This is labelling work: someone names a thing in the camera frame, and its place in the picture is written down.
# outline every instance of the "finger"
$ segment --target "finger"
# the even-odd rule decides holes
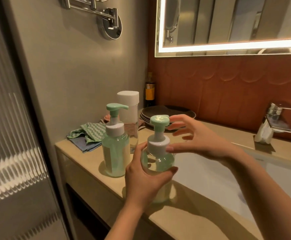
[[[156,181],[159,183],[160,188],[171,181],[172,177],[176,174],[176,172],[178,172],[178,169],[178,167],[171,167],[167,171],[154,176]]]
[[[144,148],[147,146],[147,142],[141,143],[135,147],[134,153],[133,153],[133,159],[131,163],[133,164],[141,164],[141,153]]]
[[[181,121],[184,122],[186,127],[189,127],[190,129],[194,128],[194,124],[195,124],[195,119],[185,115],[185,114],[177,114],[177,115],[173,115],[170,117],[170,121],[172,122],[176,122],[176,121]]]
[[[170,144],[166,148],[166,152],[169,153],[182,153],[182,152],[192,152],[193,146],[190,142],[181,142]]]
[[[169,129],[169,130],[173,129],[174,130],[174,129],[181,128],[181,127],[186,127],[186,125],[185,125],[184,122],[178,121],[178,122],[174,122],[171,125],[169,125],[167,127],[167,129]]]
[[[179,129],[176,132],[173,132],[173,136],[179,136],[179,135],[183,135],[183,134],[188,134],[191,133],[192,134],[192,130],[190,130],[189,128],[184,128],[184,129]]]
[[[188,141],[193,140],[193,135],[183,136],[182,139],[183,139],[183,140],[186,140],[186,141],[187,141],[187,140],[188,140]]]

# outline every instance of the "beige countertop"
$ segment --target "beige countertop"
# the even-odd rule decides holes
[[[254,134],[252,133],[205,122],[204,124],[220,136],[252,153],[256,153],[256,155],[266,155],[274,160],[278,159],[291,163],[290,142],[273,139],[271,150],[268,147],[259,148],[254,144]],[[139,131],[139,142],[146,141],[152,133],[153,131],[149,128]],[[170,137],[171,143],[182,140],[180,136],[172,137],[171,133],[166,133],[166,135]],[[68,140],[58,142],[56,147],[112,193],[119,198],[123,198],[124,177],[111,178],[106,176],[102,147],[92,152],[82,153]],[[165,204],[152,205],[143,216],[173,238],[187,240],[262,239],[255,223],[178,182],[174,181],[173,187],[176,191],[175,198]]]

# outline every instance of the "forearm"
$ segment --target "forearm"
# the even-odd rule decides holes
[[[229,168],[264,239],[291,240],[291,198],[246,153],[239,153]]]
[[[141,215],[141,210],[125,204],[105,240],[132,240]]]

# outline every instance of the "chrome faucet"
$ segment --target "chrome faucet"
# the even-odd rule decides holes
[[[270,104],[258,133],[254,137],[255,142],[270,144],[274,132],[291,133],[290,126],[284,121],[282,116],[280,116],[283,109],[291,110],[291,105],[283,102]]]

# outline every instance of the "soap dispenser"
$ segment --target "soap dispenser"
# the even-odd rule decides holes
[[[170,119],[168,115],[155,115],[150,118],[150,124],[154,126],[154,134],[148,137],[148,145],[141,154],[141,163],[147,174],[158,175],[174,166],[174,154],[166,152],[170,139],[164,135]],[[153,202],[162,203],[168,200],[171,187],[170,181],[159,190]]]
[[[102,137],[103,156],[106,173],[111,177],[121,177],[130,163],[129,136],[124,132],[124,123],[119,121],[119,109],[128,109],[123,104],[107,104],[110,111],[110,122],[105,125]]]

